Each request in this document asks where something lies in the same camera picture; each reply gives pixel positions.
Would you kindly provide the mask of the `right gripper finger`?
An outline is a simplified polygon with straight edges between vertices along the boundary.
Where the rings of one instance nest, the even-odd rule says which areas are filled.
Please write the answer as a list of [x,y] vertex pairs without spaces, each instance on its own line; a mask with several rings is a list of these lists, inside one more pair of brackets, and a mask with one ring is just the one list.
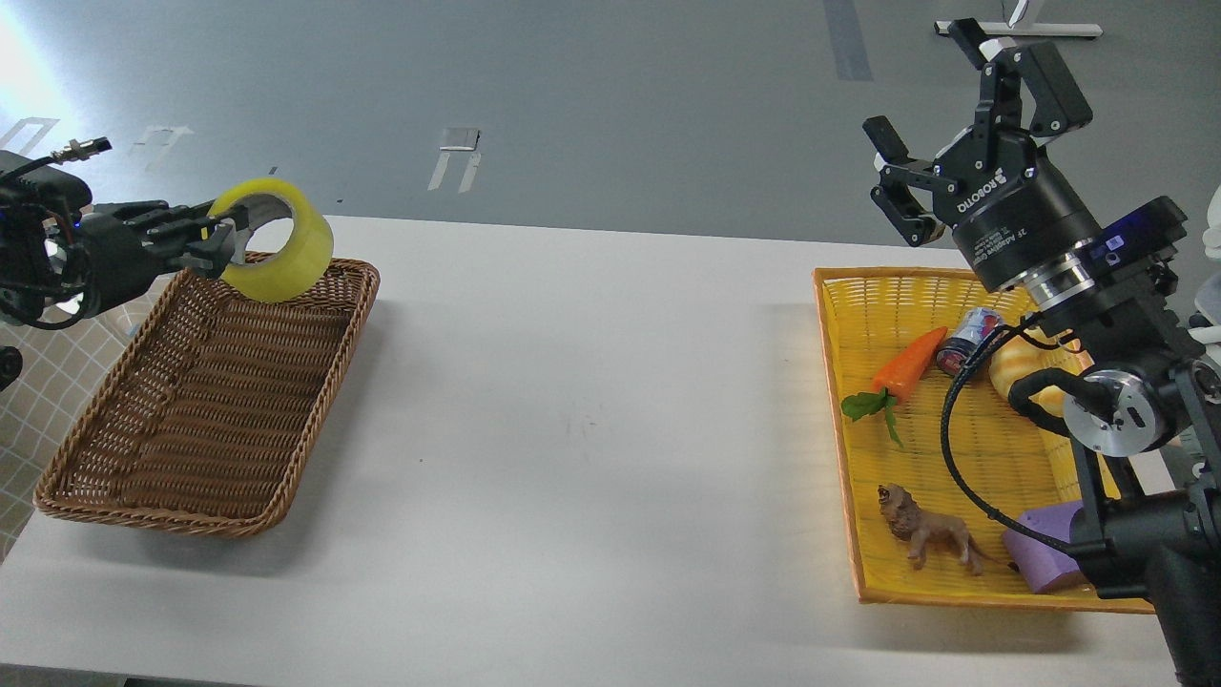
[[945,223],[933,210],[924,207],[913,193],[928,192],[935,198],[952,196],[955,179],[943,174],[941,165],[911,156],[910,149],[884,113],[864,120],[862,131],[874,146],[874,165],[880,174],[880,181],[869,192],[875,207],[880,209],[908,246],[924,246],[940,239]]
[[1034,154],[1055,135],[1094,120],[1074,74],[1051,41],[990,38],[973,18],[954,20],[946,35],[980,74],[973,120],[946,145],[966,154]]

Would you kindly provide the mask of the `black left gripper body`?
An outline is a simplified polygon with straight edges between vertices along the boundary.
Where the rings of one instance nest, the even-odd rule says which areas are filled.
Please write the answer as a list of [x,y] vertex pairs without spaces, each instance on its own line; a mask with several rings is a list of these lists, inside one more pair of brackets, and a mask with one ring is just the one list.
[[162,275],[179,271],[172,260],[183,253],[187,236],[140,238],[118,220],[94,209],[74,227],[74,239],[84,249],[88,268],[82,312],[100,316],[143,297]]

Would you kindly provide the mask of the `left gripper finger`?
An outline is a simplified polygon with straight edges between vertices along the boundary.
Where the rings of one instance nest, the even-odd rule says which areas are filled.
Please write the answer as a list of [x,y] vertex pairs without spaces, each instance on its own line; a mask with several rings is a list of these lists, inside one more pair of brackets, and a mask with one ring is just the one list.
[[233,264],[237,238],[234,229],[215,229],[206,239],[188,242],[179,257],[172,260],[172,266],[204,279],[219,279]]
[[208,239],[219,226],[250,229],[247,210],[214,210],[210,201],[198,205],[171,205],[165,200],[96,203],[95,212],[118,220],[126,229],[148,239],[171,236]]

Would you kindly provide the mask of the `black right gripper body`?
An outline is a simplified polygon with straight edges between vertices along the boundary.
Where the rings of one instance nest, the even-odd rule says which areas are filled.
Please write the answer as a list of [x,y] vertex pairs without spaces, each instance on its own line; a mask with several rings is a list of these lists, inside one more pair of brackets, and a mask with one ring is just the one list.
[[1067,178],[1029,135],[1002,131],[987,161],[965,129],[934,159],[954,193],[935,192],[932,212],[985,290],[1007,290],[1032,268],[1103,234]]

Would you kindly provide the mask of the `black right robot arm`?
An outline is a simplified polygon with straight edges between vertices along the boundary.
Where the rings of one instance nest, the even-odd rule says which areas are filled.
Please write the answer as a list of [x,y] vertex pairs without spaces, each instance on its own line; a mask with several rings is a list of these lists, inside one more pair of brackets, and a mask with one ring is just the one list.
[[1071,441],[1082,508],[1068,542],[971,494],[982,513],[1081,566],[1104,599],[1154,606],[1178,682],[1219,683],[1219,373],[1166,297],[1186,214],[1159,196],[1099,225],[1046,156],[1093,110],[1049,41],[947,34],[980,74],[972,123],[932,160],[882,116],[863,123],[880,182],[871,196],[911,246],[950,231],[985,290],[1021,287],[1028,325],[1068,336],[1082,373],[1043,369],[1010,388],[1021,416]]

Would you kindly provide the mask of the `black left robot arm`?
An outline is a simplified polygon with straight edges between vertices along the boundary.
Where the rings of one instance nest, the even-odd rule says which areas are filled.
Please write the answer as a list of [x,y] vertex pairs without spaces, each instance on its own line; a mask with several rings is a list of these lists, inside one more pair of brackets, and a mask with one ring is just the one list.
[[2,321],[70,329],[145,295],[188,270],[219,279],[253,234],[249,210],[165,200],[95,204],[66,162],[107,153],[105,135],[70,140],[40,157],[1,154]]

